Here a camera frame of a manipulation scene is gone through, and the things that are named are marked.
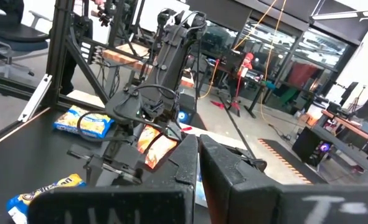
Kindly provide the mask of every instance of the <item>chip bag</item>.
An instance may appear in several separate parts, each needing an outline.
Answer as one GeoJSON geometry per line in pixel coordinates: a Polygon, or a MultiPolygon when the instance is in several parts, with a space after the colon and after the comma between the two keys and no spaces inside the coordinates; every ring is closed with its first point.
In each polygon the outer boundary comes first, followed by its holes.
{"type": "Polygon", "coordinates": [[[27,209],[29,204],[38,195],[52,190],[57,187],[82,187],[86,186],[85,182],[78,176],[78,174],[72,174],[66,178],[61,179],[51,185],[42,187],[28,194],[20,194],[7,202],[8,214],[12,217],[16,224],[26,224],[27,223],[27,209]]]}
{"type": "MultiPolygon", "coordinates": [[[[77,121],[87,112],[77,106],[72,106],[54,122],[54,128],[77,134],[77,121]]],[[[106,115],[89,114],[82,119],[80,126],[83,134],[93,138],[103,139],[112,123],[113,120],[106,115]]]]}
{"type": "MultiPolygon", "coordinates": [[[[160,132],[158,130],[147,125],[139,137],[138,151],[140,153],[144,153],[145,149],[159,133],[160,132]]],[[[176,141],[170,140],[165,136],[161,136],[149,149],[149,152],[146,155],[145,164],[153,169],[163,156],[175,146],[177,146],[176,141]]]]}

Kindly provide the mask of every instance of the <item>robotic arm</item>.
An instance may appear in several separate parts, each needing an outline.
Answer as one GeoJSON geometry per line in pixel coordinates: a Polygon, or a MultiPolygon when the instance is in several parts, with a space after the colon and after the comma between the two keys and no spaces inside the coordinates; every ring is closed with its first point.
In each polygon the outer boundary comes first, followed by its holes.
{"type": "Polygon", "coordinates": [[[175,16],[175,23],[165,28],[162,47],[153,63],[148,79],[136,87],[126,87],[116,93],[105,105],[106,114],[115,120],[117,127],[102,156],[70,151],[73,156],[87,160],[87,184],[110,186],[115,184],[138,185],[148,176],[146,170],[138,168],[144,164],[146,153],[141,154],[138,139],[146,126],[151,126],[174,141],[181,141],[181,130],[172,128],[177,123],[179,112],[177,88],[182,77],[182,68],[191,45],[205,32],[203,14],[192,12],[175,16]]]}

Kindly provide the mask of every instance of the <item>yellow cable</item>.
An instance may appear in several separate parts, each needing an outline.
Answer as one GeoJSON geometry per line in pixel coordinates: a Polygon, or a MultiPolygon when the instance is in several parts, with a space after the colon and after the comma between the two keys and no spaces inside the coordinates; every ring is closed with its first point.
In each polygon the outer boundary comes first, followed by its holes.
{"type": "Polygon", "coordinates": [[[234,50],[236,50],[246,39],[247,37],[250,37],[250,35],[252,35],[255,31],[256,28],[258,27],[258,25],[260,25],[261,21],[264,19],[264,17],[270,12],[270,10],[272,9],[273,5],[276,3],[277,0],[274,0],[271,4],[270,7],[268,7],[267,11],[264,13],[264,15],[261,17],[261,19],[256,23],[256,25],[254,26],[254,28],[245,36],[245,38],[243,38],[235,47],[234,50]]]}
{"type": "Polygon", "coordinates": [[[217,71],[218,66],[219,66],[219,61],[217,60],[215,62],[213,75],[211,76],[211,82],[210,82],[209,89],[207,90],[207,93],[204,96],[200,96],[199,99],[207,97],[207,95],[210,93],[211,86],[213,85],[213,81],[214,81],[214,75],[215,75],[215,72],[217,71]]]}
{"type": "MultiPolygon", "coordinates": [[[[282,8],[281,8],[281,12],[280,12],[280,14],[279,14],[278,22],[276,22],[275,31],[274,31],[274,34],[273,34],[273,38],[272,38],[272,40],[271,40],[270,52],[268,53],[267,65],[266,65],[266,68],[265,68],[265,77],[264,77],[264,82],[267,82],[268,66],[270,65],[271,53],[272,53],[272,48],[273,48],[273,41],[274,41],[274,39],[275,39],[275,37],[276,37],[276,32],[278,31],[279,23],[280,23],[280,21],[281,21],[281,17],[282,17],[282,14],[283,14],[283,9],[285,8],[285,4],[286,4],[286,0],[283,0],[283,5],[282,5],[282,8]]],[[[263,120],[264,120],[267,124],[272,125],[271,123],[269,123],[269,122],[264,118],[264,113],[263,113],[263,93],[262,93],[262,92],[261,92],[260,113],[261,113],[261,116],[262,116],[263,120]]]]}
{"type": "MultiPolygon", "coordinates": [[[[264,17],[270,12],[270,10],[272,9],[273,5],[276,3],[277,0],[274,0],[271,4],[270,7],[268,7],[267,11],[264,13],[264,15],[261,17],[261,19],[257,22],[257,24],[254,26],[254,29],[252,29],[251,32],[249,32],[245,38],[243,38],[239,44],[237,44],[233,49],[236,50],[236,48],[238,48],[246,39],[247,37],[249,37],[250,35],[252,35],[255,31],[255,29],[258,27],[258,25],[260,25],[261,21],[264,19],[264,17]]],[[[218,63],[215,64],[215,67],[214,67],[214,72],[213,72],[213,75],[212,75],[212,78],[211,78],[211,83],[210,83],[210,86],[209,86],[209,89],[207,90],[207,93],[204,95],[204,96],[201,96],[199,97],[199,99],[201,98],[205,98],[209,93],[210,93],[210,90],[211,90],[211,87],[213,85],[213,81],[214,81],[214,75],[215,75],[215,72],[217,71],[217,66],[218,66],[218,63]]]]}

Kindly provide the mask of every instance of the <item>hazard tape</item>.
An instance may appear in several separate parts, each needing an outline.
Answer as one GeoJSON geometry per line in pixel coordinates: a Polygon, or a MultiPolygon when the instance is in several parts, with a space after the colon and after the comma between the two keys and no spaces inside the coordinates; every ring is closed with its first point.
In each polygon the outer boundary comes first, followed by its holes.
{"type": "Polygon", "coordinates": [[[311,181],[309,181],[305,176],[303,176],[298,170],[296,170],[286,159],[284,159],[279,153],[277,153],[271,146],[269,146],[265,141],[262,139],[258,140],[261,145],[266,147],[276,158],[278,158],[287,168],[289,168],[291,171],[293,171],[294,174],[296,174],[304,183],[306,184],[313,184],[311,181]]]}

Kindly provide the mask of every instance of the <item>black box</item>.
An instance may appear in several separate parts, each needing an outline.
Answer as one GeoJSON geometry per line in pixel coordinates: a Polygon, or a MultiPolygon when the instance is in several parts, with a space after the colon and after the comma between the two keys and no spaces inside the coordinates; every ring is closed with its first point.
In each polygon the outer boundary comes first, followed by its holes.
{"type": "Polygon", "coordinates": [[[185,93],[181,93],[179,95],[179,122],[190,125],[195,114],[195,98],[185,93]]]}
{"type": "Polygon", "coordinates": [[[318,136],[305,127],[292,146],[292,150],[302,162],[317,166],[326,153],[332,148],[332,143],[318,136]]]}

